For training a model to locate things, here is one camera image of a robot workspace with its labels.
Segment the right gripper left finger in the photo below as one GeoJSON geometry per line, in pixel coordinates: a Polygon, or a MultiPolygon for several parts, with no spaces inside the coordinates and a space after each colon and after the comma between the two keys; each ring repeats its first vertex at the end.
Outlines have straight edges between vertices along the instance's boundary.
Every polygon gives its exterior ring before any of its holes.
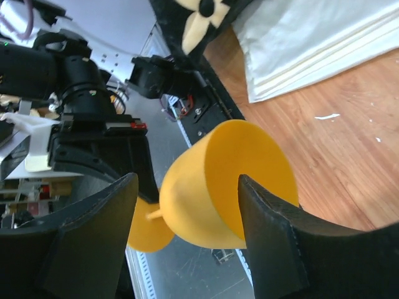
{"type": "Polygon", "coordinates": [[[1,298],[114,298],[138,178],[114,183],[17,229],[1,229],[1,298]]]}

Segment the yellow wine glass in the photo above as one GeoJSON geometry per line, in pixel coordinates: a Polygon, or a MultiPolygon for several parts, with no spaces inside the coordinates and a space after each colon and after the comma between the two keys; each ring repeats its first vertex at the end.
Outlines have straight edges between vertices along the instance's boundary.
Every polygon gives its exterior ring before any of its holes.
{"type": "Polygon", "coordinates": [[[245,248],[238,199],[242,174],[298,205],[294,173],[279,145],[251,122],[228,120],[173,162],[158,188],[158,203],[138,197],[128,245],[156,252],[179,237],[207,249],[245,248]]]}

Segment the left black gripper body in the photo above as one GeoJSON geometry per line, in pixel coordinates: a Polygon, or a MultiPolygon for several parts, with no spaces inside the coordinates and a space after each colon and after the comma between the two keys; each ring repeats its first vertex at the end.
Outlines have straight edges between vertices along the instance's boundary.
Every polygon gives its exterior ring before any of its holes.
{"type": "Polygon", "coordinates": [[[135,173],[139,196],[158,202],[147,132],[146,123],[130,115],[63,114],[50,131],[49,166],[109,183],[135,173]]]}

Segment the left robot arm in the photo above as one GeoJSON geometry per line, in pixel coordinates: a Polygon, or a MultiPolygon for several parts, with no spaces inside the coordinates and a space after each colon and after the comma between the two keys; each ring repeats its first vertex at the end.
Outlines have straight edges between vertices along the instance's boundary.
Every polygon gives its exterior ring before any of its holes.
{"type": "Polygon", "coordinates": [[[32,47],[1,44],[1,93],[28,100],[55,94],[62,111],[42,141],[51,170],[113,182],[138,175],[140,197],[159,201],[147,126],[118,114],[105,81],[107,72],[90,58],[91,48],[70,31],[46,32],[32,47]]]}

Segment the black floral plush pillow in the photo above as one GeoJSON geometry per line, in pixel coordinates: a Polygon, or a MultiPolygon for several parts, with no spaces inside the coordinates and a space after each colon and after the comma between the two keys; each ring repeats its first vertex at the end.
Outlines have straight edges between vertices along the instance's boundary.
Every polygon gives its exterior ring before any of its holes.
{"type": "Polygon", "coordinates": [[[252,3],[251,0],[150,0],[163,38],[177,65],[195,68],[207,45],[252,3]]]}

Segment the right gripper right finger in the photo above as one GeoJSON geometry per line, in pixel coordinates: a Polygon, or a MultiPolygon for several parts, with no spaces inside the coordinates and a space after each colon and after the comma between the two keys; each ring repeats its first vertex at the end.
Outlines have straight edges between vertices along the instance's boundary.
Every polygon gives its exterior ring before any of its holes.
{"type": "Polygon", "coordinates": [[[334,224],[246,175],[238,198],[256,298],[398,297],[398,224],[334,224]]]}

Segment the folded white cloth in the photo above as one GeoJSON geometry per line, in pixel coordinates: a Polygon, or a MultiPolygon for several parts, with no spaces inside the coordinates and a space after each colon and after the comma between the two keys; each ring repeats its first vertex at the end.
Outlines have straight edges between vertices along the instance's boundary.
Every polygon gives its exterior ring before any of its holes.
{"type": "Polygon", "coordinates": [[[398,2],[254,1],[233,29],[256,103],[397,49],[398,2]]]}

